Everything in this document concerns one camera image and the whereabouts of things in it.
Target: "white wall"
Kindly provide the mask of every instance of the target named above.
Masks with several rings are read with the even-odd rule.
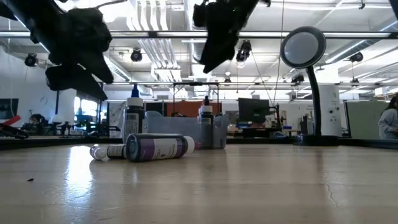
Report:
[[[29,122],[30,111],[49,119],[55,114],[57,92],[51,91],[45,81],[45,70],[29,68],[24,62],[0,48],[0,98],[18,98],[18,111],[22,119],[13,126],[20,127]],[[73,121],[73,102],[76,90],[65,90],[60,94],[58,113],[65,121]]]

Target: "white bottle cap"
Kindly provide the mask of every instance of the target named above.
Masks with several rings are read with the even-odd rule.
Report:
[[[103,160],[107,156],[107,150],[103,147],[99,147],[94,150],[94,157],[97,160]]]
[[[127,106],[140,106],[144,107],[144,100],[138,97],[127,98]]]
[[[188,149],[185,155],[189,155],[193,152],[193,150],[195,150],[195,141],[190,136],[184,136],[184,138],[187,140],[188,143]]]
[[[212,106],[203,105],[203,106],[200,107],[200,111],[201,112],[210,112],[210,113],[212,113],[213,112],[213,107]]]

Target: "bottle cap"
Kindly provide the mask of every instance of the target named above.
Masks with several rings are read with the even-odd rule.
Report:
[[[187,143],[188,143],[188,146],[187,146],[188,149],[187,149],[187,152],[185,153],[185,155],[189,155],[193,152],[193,150],[195,150],[195,141],[190,136],[184,136],[184,138],[187,140]]]
[[[127,98],[127,105],[144,107],[144,100],[139,98],[137,84],[134,84],[134,88],[131,90],[131,97]]]
[[[212,106],[203,105],[203,106],[200,107],[200,111],[201,111],[201,113],[203,113],[203,112],[212,113],[213,112],[213,107]]]
[[[94,150],[94,156],[97,160],[102,160],[105,159],[106,155],[106,149],[104,149],[103,147],[99,147],[96,150]]]

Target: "lamp head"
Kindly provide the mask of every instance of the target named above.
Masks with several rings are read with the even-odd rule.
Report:
[[[299,27],[293,30],[280,46],[280,56],[292,68],[315,65],[326,50],[326,38],[315,27]]]

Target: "computer monitor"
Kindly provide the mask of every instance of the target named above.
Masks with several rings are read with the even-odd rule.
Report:
[[[269,100],[238,98],[239,121],[264,123],[269,115]]]

